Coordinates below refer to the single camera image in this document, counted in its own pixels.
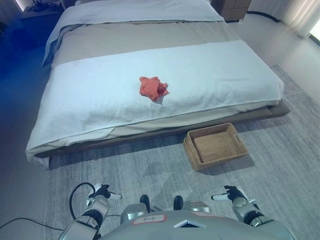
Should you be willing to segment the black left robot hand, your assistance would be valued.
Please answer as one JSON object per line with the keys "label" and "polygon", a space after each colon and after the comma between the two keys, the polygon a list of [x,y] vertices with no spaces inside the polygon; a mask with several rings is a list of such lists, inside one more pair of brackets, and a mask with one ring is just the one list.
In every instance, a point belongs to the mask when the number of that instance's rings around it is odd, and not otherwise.
{"label": "black left robot hand", "polygon": [[109,188],[108,184],[97,183],[94,186],[95,193],[93,194],[93,197],[103,196],[106,199],[110,199],[110,200],[121,200],[123,198],[121,194],[111,192],[108,190],[108,188]]}

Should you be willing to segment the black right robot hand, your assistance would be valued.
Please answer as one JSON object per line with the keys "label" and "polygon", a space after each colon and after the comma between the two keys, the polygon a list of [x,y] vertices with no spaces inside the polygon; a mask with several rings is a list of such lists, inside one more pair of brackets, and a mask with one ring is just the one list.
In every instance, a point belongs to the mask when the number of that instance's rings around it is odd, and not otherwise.
{"label": "black right robot hand", "polygon": [[236,198],[244,198],[248,200],[246,194],[242,191],[241,188],[237,188],[236,186],[225,185],[224,186],[225,192],[221,194],[211,195],[210,198],[213,201],[234,201]]}

